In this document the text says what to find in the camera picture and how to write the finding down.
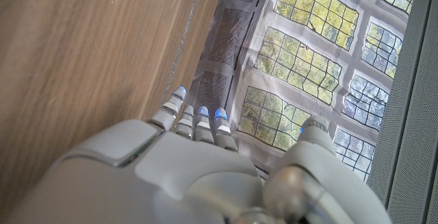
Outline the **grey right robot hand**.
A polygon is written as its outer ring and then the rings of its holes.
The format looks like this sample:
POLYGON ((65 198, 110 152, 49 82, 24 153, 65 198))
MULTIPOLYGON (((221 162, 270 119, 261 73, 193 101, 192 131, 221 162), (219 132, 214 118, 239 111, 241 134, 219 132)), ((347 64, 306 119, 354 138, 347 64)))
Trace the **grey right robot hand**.
POLYGON ((335 155, 319 116, 262 179, 226 113, 185 105, 179 87, 147 120, 126 120, 58 158, 9 223, 389 223, 335 155))

